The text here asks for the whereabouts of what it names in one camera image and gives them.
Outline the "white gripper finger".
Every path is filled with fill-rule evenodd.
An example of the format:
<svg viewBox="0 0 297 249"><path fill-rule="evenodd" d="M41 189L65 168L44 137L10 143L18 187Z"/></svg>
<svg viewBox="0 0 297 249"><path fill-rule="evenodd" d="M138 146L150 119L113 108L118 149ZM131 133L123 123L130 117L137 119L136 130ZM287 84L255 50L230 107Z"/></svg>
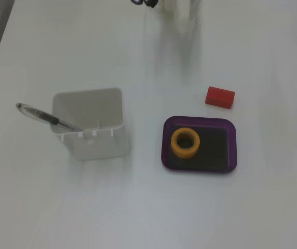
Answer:
<svg viewBox="0 0 297 249"><path fill-rule="evenodd" d="M179 0L162 0L160 1L161 12L168 16L179 16Z"/></svg>
<svg viewBox="0 0 297 249"><path fill-rule="evenodd" d="M197 17L200 0L180 0L180 19Z"/></svg>

